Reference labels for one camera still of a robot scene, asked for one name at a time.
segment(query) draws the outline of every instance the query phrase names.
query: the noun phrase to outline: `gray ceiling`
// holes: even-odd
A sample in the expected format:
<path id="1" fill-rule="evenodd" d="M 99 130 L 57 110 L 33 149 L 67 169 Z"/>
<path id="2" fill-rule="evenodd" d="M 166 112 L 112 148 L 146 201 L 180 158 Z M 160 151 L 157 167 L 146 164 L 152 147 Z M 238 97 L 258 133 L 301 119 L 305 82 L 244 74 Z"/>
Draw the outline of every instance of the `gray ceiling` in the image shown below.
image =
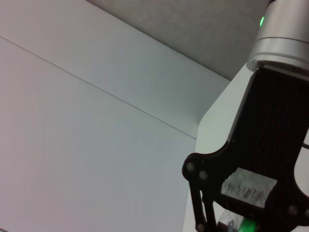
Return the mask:
<path id="1" fill-rule="evenodd" d="M 269 0 L 89 0 L 214 72 L 246 62 Z"/>

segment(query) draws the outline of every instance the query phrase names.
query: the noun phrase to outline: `green indicator light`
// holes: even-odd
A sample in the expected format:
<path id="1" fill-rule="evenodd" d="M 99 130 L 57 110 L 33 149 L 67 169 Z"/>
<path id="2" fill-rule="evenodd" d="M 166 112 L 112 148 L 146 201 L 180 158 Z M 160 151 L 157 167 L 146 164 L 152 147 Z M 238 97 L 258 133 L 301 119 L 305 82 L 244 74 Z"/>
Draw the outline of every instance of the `green indicator light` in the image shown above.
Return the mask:
<path id="1" fill-rule="evenodd" d="M 264 18 L 265 18 L 265 17 L 263 17 L 263 18 L 261 19 L 261 22 L 260 22 L 260 27 L 263 25 Z"/>
<path id="2" fill-rule="evenodd" d="M 244 218 L 238 232 L 254 232 L 256 228 L 256 222 L 250 219 Z"/>

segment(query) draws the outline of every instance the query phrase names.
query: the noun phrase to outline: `silver cylindrical joint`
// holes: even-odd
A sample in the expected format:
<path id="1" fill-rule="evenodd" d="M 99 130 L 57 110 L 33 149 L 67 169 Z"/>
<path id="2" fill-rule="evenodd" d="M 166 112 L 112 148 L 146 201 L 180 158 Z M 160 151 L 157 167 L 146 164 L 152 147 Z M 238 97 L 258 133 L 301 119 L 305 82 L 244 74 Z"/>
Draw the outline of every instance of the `silver cylindrical joint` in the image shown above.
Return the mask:
<path id="1" fill-rule="evenodd" d="M 265 64 L 309 73 L 309 0 L 276 0 L 268 6 L 247 67 Z"/>

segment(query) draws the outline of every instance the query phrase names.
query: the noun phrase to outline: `pivot bolt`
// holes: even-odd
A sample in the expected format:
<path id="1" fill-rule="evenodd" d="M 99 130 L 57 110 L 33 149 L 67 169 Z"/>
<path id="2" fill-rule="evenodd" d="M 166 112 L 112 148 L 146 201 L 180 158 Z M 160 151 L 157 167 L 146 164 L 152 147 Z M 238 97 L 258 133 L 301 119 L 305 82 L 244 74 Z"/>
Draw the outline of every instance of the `pivot bolt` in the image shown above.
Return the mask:
<path id="1" fill-rule="evenodd" d="M 207 180 L 208 178 L 208 174 L 206 171 L 200 171 L 198 176 L 201 180 Z"/>
<path id="2" fill-rule="evenodd" d="M 289 215 L 291 216 L 297 216 L 298 215 L 298 208 L 296 205 L 291 205 L 289 207 Z"/>
<path id="3" fill-rule="evenodd" d="M 194 166 L 193 163 L 188 163 L 188 164 L 187 164 L 187 170 L 188 170 L 189 172 L 193 172 L 194 169 L 195 169 L 195 166 Z"/>
<path id="4" fill-rule="evenodd" d="M 198 232 L 204 232 L 205 231 L 205 226 L 203 224 L 198 224 L 197 225 L 197 231 Z"/>

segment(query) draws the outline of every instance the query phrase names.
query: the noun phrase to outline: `white label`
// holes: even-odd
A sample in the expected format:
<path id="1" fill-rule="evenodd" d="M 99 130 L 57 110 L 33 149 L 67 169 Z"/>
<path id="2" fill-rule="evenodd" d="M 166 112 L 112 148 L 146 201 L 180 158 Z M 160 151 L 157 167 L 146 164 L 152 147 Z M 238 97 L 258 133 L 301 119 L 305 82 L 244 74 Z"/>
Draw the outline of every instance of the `white label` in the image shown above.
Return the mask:
<path id="1" fill-rule="evenodd" d="M 264 208 L 276 183 L 275 179 L 237 168 L 222 184 L 221 193 Z"/>

